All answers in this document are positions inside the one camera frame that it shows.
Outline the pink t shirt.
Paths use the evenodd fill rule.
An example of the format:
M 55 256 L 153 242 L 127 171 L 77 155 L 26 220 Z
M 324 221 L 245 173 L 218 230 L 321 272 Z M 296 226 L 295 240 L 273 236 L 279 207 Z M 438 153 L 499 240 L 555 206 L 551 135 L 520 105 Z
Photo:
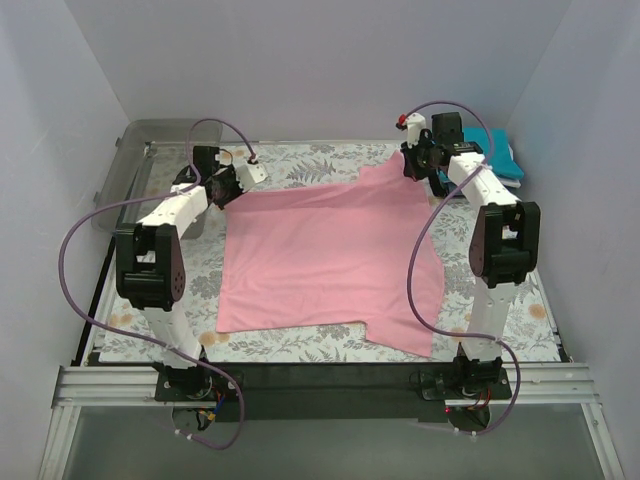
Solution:
M 226 210 L 221 333 L 361 322 L 368 341 L 430 356 L 443 265 L 423 185 L 394 153 L 351 183 L 253 192 Z

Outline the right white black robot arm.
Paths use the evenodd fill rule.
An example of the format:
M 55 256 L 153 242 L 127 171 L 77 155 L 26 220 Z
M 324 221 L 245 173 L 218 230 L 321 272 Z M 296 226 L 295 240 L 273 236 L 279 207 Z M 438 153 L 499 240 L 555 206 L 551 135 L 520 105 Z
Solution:
M 448 199 L 439 184 L 445 174 L 455 186 L 452 195 L 463 194 L 477 212 L 469 246 L 476 278 L 471 320 L 454 359 L 419 374 L 419 388 L 428 400 L 508 399 L 502 337 L 516 288 L 537 264 L 540 208 L 519 200 L 501 183 L 486 150 L 465 139 L 459 113 L 435 114 L 430 120 L 417 112 L 404 114 L 396 126 L 407 134 L 401 145 L 405 176 L 427 179 L 436 194 Z

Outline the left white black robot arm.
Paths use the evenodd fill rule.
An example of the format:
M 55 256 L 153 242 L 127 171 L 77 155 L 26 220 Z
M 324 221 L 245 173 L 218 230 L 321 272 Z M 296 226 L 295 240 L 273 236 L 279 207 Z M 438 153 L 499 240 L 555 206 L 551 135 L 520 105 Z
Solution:
M 210 206 L 222 210 L 266 178 L 261 166 L 225 164 L 220 153 L 218 147 L 195 146 L 193 163 L 176 175 L 171 195 L 138 222 L 116 230 L 117 293 L 142 313 L 153 338 L 163 344 L 156 369 L 171 388 L 193 400 L 211 392 L 213 377 L 184 358 L 202 361 L 206 355 L 182 306 L 187 279 L 181 239 Z

